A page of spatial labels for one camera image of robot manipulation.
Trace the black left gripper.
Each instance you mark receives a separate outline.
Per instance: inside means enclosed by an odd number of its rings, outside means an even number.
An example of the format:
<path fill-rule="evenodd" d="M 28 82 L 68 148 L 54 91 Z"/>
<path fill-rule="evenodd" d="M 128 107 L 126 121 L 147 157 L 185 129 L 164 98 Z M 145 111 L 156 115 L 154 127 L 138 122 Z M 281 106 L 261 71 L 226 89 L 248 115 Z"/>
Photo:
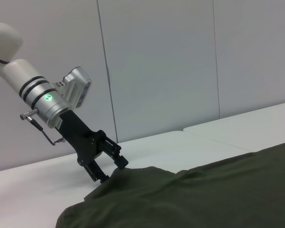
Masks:
<path fill-rule="evenodd" d="M 102 130 L 94 132 L 72 111 L 68 110 L 59 116 L 61 124 L 57 131 L 75 149 L 77 159 L 94 182 L 105 182 L 109 179 L 96 163 L 96 158 L 103 152 L 110 156 L 114 164 L 123 169 L 128 165 L 128 161 L 120 154 L 121 146 L 106 138 Z"/>

